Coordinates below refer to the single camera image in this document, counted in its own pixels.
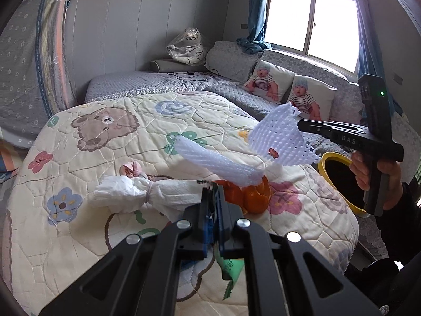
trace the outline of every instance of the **gray pillow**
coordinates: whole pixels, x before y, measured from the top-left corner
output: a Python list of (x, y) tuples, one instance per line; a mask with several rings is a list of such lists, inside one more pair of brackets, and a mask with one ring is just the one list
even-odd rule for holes
[(151, 70), (158, 73), (170, 72), (206, 72), (204, 65), (187, 65), (173, 59), (155, 59), (150, 62)]
[(245, 83), (262, 53), (248, 55), (234, 42), (216, 42), (206, 56), (206, 67), (220, 76)]

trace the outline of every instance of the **wall switch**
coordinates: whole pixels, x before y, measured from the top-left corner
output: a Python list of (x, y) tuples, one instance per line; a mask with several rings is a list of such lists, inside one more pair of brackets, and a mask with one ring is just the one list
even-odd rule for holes
[(394, 75), (393, 75), (393, 80), (394, 80), (397, 84), (402, 85), (403, 78), (402, 78), (401, 76), (394, 74)]

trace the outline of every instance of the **white foam net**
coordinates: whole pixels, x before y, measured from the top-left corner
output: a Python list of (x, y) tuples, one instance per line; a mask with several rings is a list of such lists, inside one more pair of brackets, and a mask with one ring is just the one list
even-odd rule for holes
[(250, 132), (250, 148), (284, 166), (319, 162), (320, 157), (306, 144), (298, 129), (299, 114), (291, 103), (275, 108)]
[(234, 162), (218, 152), (207, 150), (183, 136), (175, 138), (174, 148), (184, 159), (207, 168), (210, 172), (237, 186), (259, 185), (262, 182), (262, 170)]

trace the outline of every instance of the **baby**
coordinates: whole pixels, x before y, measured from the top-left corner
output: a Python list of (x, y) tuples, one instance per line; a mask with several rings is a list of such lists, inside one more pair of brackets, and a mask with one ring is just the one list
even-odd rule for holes
[(321, 121), (320, 106), (313, 96), (307, 92), (308, 89), (307, 80), (303, 77), (299, 77), (295, 80), (293, 85), (293, 94), (290, 98), (290, 102), (301, 113), (310, 114), (310, 120)]
[(267, 90), (266, 96), (278, 101), (278, 84), (276, 84), (273, 76), (269, 73), (270, 65), (260, 62), (257, 64), (256, 69), (256, 73), (250, 78), (245, 87), (250, 92), (253, 92), (256, 87), (261, 90)]

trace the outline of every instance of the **human hand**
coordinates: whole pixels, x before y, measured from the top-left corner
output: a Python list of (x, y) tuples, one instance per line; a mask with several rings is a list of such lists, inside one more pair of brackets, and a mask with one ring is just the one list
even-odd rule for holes
[[(358, 186), (365, 191), (369, 190), (370, 171), (363, 161), (363, 155), (359, 152), (354, 152), (351, 155), (351, 160), (352, 163), (349, 168), (355, 173)], [(400, 181), (400, 164), (391, 160), (380, 159), (377, 162), (377, 168), (380, 172), (390, 175), (389, 191), (383, 205), (383, 210), (390, 210), (397, 205), (403, 194), (402, 183)]]

